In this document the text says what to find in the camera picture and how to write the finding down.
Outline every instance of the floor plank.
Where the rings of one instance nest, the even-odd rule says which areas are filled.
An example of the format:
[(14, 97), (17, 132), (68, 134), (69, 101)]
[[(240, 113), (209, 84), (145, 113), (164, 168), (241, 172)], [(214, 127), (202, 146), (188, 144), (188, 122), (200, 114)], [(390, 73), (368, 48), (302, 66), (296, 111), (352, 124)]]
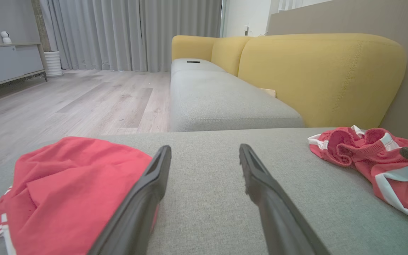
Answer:
[(170, 73), (67, 70), (0, 89), (0, 165), (65, 136), (167, 132)]

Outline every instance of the white ribbed pot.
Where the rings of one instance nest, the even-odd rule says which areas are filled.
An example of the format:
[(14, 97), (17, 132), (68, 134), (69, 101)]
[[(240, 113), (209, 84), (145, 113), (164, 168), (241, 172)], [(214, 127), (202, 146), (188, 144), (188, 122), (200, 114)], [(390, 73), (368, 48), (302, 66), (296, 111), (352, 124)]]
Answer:
[(44, 52), (45, 59), (47, 60), (48, 70), (46, 71), (47, 77), (63, 76), (61, 69), (61, 59), (59, 51)]

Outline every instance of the curtain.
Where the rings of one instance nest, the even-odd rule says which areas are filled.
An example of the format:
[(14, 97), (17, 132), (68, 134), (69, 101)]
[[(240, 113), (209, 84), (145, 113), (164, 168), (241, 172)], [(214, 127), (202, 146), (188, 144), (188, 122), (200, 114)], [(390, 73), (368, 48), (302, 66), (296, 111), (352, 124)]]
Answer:
[(45, 1), (63, 69), (170, 71), (175, 35), (220, 31), (222, 0)]

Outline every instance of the yellow cushion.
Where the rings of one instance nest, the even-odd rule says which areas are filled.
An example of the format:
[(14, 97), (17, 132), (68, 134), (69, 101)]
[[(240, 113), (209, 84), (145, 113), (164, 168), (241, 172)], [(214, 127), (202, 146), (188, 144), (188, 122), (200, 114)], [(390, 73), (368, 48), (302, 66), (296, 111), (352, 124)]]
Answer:
[(211, 61), (212, 48), (218, 38), (176, 35), (172, 41), (172, 60), (176, 58), (199, 58)]
[(251, 38), (249, 36), (219, 38), (214, 42), (212, 49), (212, 63), (237, 76), (240, 55), (246, 42)]
[(290, 34), (249, 40), (238, 77), (293, 107), (306, 126), (379, 126), (402, 82), (406, 55), (369, 34)]

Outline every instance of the red clothing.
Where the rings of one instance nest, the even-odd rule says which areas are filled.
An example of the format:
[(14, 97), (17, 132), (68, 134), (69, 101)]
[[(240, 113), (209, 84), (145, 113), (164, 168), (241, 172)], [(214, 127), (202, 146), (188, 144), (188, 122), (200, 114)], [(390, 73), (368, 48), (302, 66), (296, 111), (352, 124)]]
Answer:
[(81, 137), (21, 156), (0, 199), (0, 236), (8, 225), (18, 254), (86, 254), (151, 160)]
[(373, 185), (374, 194), (408, 215), (408, 160), (400, 148), (408, 140), (385, 129), (364, 132), (356, 126), (338, 127), (309, 137), (311, 151), (338, 166), (350, 166)]

